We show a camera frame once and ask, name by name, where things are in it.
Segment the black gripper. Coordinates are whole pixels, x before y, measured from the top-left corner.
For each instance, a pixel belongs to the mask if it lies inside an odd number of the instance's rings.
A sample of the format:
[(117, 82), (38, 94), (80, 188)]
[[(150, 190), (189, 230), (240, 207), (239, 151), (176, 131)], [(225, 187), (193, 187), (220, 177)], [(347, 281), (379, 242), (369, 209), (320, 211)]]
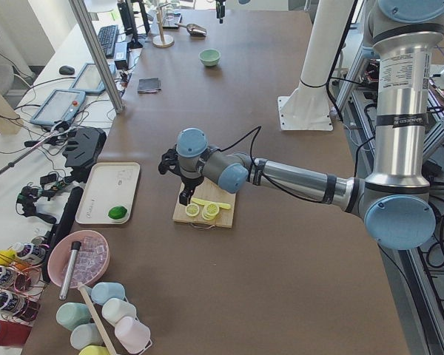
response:
[(223, 23), (223, 19), (225, 16), (225, 0), (215, 0), (216, 3), (216, 13), (217, 13), (217, 19), (219, 23)]
[(181, 190), (178, 196), (178, 201), (181, 205), (187, 206), (195, 193), (195, 189), (200, 186), (204, 181), (204, 176), (199, 177), (186, 177), (181, 176), (181, 181), (184, 188)]

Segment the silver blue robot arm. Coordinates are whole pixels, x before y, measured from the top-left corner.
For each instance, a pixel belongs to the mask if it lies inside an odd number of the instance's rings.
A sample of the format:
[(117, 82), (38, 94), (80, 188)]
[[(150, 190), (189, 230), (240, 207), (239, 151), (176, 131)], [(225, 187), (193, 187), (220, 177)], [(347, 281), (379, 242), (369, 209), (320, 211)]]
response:
[(365, 178), (313, 172), (209, 144), (199, 129), (178, 134), (172, 171), (187, 205), (209, 179), (229, 193), (245, 183), (269, 186), (311, 203), (333, 204), (358, 216), (369, 235), (390, 249), (408, 250), (436, 228), (423, 177), (423, 143), (431, 52), (444, 36), (444, 1), (367, 1), (363, 49), (380, 59), (374, 168)]

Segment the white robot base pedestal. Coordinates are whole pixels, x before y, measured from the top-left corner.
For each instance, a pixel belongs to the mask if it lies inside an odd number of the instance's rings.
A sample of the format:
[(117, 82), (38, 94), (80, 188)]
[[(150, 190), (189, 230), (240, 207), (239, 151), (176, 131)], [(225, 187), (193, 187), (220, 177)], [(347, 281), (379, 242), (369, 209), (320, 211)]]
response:
[(277, 98), (282, 130), (333, 130), (326, 89), (356, 6), (353, 0), (318, 3), (298, 87)]

